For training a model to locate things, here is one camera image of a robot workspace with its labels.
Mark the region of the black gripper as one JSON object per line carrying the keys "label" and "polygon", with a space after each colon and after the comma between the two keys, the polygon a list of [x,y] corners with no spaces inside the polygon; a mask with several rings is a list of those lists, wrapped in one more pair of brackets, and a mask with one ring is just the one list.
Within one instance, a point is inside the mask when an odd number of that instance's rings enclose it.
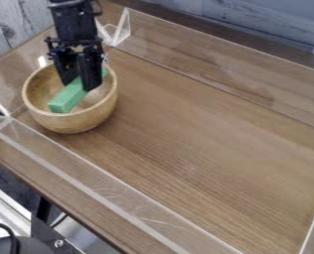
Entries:
{"label": "black gripper", "polygon": [[68,86],[80,75],[82,89],[92,91],[102,84],[104,50],[96,26],[96,17],[102,14],[100,1],[49,0],[47,7],[57,36],[46,38],[46,43],[61,81]]}

